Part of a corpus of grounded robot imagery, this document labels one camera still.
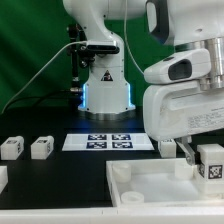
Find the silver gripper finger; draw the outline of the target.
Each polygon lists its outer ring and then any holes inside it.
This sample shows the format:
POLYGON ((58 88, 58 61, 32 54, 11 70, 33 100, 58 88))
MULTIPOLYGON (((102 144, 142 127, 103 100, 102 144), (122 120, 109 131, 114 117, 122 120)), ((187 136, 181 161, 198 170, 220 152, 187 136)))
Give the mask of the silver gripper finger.
POLYGON ((184 136, 176 139, 176 143, 185 153, 187 163, 189 165, 195 165, 196 164, 195 151, 190 146, 191 142, 192 138, 190 136, 184 136))

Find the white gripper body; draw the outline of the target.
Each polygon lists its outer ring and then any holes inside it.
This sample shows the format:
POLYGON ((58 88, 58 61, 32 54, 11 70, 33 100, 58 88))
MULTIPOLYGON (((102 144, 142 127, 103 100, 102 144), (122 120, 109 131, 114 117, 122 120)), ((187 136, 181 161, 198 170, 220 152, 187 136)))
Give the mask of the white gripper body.
POLYGON ((204 90, 199 79, 211 71, 210 53, 175 53, 144 71, 145 132, 154 140, 180 138, 224 128, 224 89, 204 90))

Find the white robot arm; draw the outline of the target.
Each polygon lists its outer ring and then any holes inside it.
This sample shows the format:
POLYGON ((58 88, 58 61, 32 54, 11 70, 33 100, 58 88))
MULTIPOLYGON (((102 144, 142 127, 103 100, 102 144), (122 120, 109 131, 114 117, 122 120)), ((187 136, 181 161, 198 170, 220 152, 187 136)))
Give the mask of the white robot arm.
POLYGON ((132 110, 124 78, 126 38, 111 33, 106 20, 145 15, 150 34, 171 45, 169 57, 145 69, 145 132, 174 139, 188 163, 215 161, 212 145, 191 147, 192 136, 224 128, 224 0, 63 0, 84 31, 80 55, 89 68, 81 110, 102 118, 132 110))

